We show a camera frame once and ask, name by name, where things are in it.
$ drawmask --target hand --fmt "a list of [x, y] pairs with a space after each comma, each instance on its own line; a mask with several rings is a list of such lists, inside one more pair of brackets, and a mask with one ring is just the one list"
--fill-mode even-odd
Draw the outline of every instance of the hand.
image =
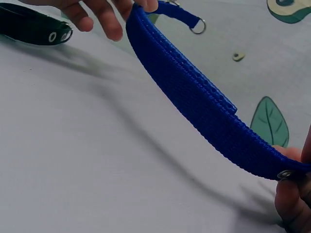
[[[311, 128], [303, 147], [275, 148], [286, 157], [302, 162], [311, 163]], [[275, 206], [290, 233], [311, 233], [311, 177], [303, 180], [283, 180], [277, 184]]]
[[[48, 5], [60, 9], [73, 23], [83, 32], [93, 29], [93, 20], [79, 4], [80, 0], [20, 0], [29, 5]], [[134, 0], [143, 6], [146, 12], [153, 12], [158, 7], [157, 0]], [[99, 20], [107, 37], [118, 41], [122, 38], [123, 32], [112, 6], [107, 0], [84, 0], [86, 6], [94, 13]], [[127, 20], [132, 9], [132, 0], [112, 0], [122, 18]]]

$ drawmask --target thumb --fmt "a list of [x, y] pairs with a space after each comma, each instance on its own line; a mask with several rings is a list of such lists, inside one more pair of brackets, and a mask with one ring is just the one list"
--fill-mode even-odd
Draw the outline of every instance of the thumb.
[[301, 152], [301, 162], [304, 164], [311, 163], [311, 126], [309, 127], [309, 132]]

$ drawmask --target printed leaf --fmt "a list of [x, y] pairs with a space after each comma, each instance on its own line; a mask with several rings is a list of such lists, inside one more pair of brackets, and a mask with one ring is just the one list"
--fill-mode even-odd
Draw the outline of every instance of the printed leaf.
[[250, 128], [270, 145], [288, 145], [289, 130], [286, 121], [273, 100], [267, 96], [257, 105]]
[[148, 15], [148, 18], [155, 25], [157, 18], [159, 18], [159, 15], [157, 15], [157, 14], [150, 14], [150, 15]]
[[68, 19], [67, 15], [65, 15], [63, 12], [62, 13], [62, 17]]

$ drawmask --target blue dog collar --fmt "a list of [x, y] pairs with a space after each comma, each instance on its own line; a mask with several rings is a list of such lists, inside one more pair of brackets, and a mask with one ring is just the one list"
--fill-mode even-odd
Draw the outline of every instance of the blue dog collar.
[[[176, 18], [191, 30], [201, 20], [177, 5], [159, 1], [154, 14]], [[269, 180], [304, 175], [311, 164], [291, 160], [248, 128], [237, 108], [148, 19], [137, 4], [126, 23], [129, 41], [142, 65], [179, 112], [224, 157]]]

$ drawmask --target metal d-ring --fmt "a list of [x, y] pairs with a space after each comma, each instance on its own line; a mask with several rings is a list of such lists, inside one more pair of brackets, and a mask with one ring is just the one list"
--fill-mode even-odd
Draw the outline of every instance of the metal d-ring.
[[192, 28], [189, 28], [190, 29], [190, 31], [193, 33], [193, 34], [196, 34], [196, 35], [201, 35], [201, 34], [203, 34], [205, 31], [206, 31], [206, 23], [205, 23], [205, 20], [204, 19], [201, 19], [201, 18], [199, 18], [200, 19], [200, 21], [203, 23], [203, 25], [204, 25], [204, 28], [203, 28], [203, 30], [201, 31], [201, 32], [195, 32]]

